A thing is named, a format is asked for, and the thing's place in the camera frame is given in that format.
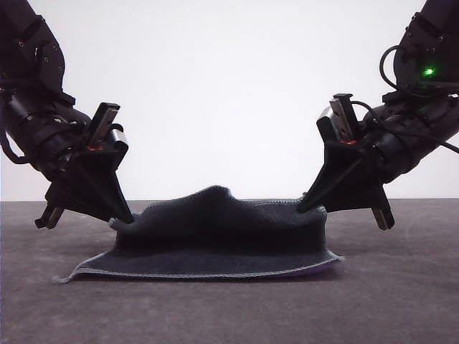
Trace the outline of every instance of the white backdrop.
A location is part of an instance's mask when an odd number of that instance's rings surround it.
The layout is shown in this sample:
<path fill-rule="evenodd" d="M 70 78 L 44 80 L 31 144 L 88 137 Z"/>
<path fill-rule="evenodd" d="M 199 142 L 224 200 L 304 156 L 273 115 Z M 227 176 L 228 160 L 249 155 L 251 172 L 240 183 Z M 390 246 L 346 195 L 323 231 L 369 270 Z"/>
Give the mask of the white backdrop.
<path fill-rule="evenodd" d="M 62 46 L 76 108 L 92 116 L 99 102 L 121 105 L 130 150 L 118 176 L 127 199 L 185 196 L 216 183 L 241 198 L 300 196 L 323 162 L 315 125 L 322 109 L 338 92 L 381 102 L 390 88 L 379 58 L 424 3 L 30 2 Z M 41 174 L 1 162 L 2 200 L 43 199 Z M 458 171 L 459 159 L 439 148 L 386 190 L 457 198 Z"/>

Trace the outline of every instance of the fabric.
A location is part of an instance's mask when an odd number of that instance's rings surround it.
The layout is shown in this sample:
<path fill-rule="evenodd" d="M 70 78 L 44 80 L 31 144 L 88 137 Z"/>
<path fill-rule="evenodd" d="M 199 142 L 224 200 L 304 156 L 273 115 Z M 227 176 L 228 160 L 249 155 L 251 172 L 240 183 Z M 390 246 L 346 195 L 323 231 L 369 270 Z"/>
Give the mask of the fabric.
<path fill-rule="evenodd" d="M 108 252 L 84 261 L 79 274 L 145 278 L 296 276 L 341 260 L 325 246 L 326 210 L 300 214 L 300 200 L 237 200 L 212 186 L 181 199 L 155 201 L 118 232 Z"/>

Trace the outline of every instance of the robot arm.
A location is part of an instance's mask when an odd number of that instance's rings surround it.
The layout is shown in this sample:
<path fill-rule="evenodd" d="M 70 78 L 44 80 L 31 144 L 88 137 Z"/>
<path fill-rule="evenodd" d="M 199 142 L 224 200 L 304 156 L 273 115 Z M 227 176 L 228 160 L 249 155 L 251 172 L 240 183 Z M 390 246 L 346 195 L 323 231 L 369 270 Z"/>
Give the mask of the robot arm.
<path fill-rule="evenodd" d="M 459 131 L 459 1 L 428 0 L 406 28 L 399 45 L 381 60 L 383 79 L 395 92 L 383 106 L 335 95 L 317 125 L 325 144 L 325 163 L 298 207 L 323 204 L 327 211 L 371 208 L 381 229 L 394 225 L 383 184 L 410 172 Z M 396 50 L 397 84 L 384 74 L 387 55 Z M 356 119 L 352 105 L 369 112 Z"/>
<path fill-rule="evenodd" d="M 128 149 L 114 124 L 119 106 L 102 103 L 93 119 L 62 91 L 65 62 L 46 21 L 25 0 L 0 1 L 0 142 L 14 163 L 30 163 L 51 181 L 38 227 L 64 209 L 132 222 L 115 170 Z M 9 147 L 6 134 L 24 156 Z"/>

